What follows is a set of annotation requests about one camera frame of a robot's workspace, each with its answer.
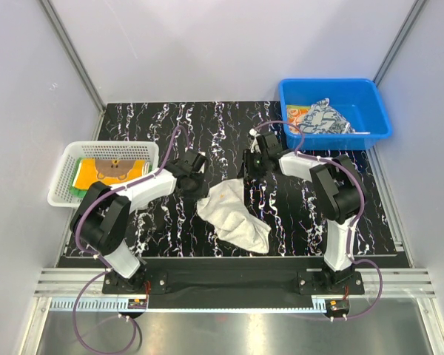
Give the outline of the light grey towel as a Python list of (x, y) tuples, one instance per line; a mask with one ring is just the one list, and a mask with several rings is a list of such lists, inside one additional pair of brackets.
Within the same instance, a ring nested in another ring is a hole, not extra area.
[(197, 214), (214, 227), (220, 240), (257, 254), (269, 252), (271, 227), (246, 208), (243, 180), (225, 180), (211, 187), (197, 202)]

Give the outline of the brown yellow towel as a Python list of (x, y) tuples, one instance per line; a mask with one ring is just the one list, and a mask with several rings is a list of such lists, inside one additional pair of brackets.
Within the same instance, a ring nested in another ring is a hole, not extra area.
[(95, 182), (108, 186), (125, 183), (143, 177), (150, 171), (148, 160), (119, 160), (85, 158), (77, 164), (71, 186), (78, 190), (88, 190)]

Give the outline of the green microfiber towel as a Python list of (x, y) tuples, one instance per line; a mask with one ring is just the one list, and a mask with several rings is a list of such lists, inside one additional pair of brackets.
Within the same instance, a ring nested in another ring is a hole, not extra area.
[(83, 198), (89, 187), (90, 185), (86, 182), (79, 183), (78, 181), (74, 181), (70, 186), (70, 194), (77, 198)]

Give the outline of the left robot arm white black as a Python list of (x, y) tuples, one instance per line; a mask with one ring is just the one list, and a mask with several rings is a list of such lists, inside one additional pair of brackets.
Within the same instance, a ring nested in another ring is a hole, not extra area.
[(70, 222), (75, 242), (99, 259), (109, 271), (110, 283), (135, 293), (151, 284), (146, 263), (125, 241), (130, 214), (175, 192), (199, 197), (208, 159), (193, 149), (172, 161), (164, 160), (154, 172), (111, 187), (100, 181), (87, 190)]

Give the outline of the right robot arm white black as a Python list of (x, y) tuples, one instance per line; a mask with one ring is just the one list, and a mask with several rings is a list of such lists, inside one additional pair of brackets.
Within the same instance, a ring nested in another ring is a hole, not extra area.
[(365, 187), (347, 155), (323, 158), (284, 149), (272, 132), (252, 130), (252, 146), (243, 151), (239, 176), (260, 180), (281, 173), (313, 184), (317, 207), (327, 219), (326, 250), (321, 271), (313, 277), (320, 290), (337, 293), (354, 276), (354, 235), (365, 208)]

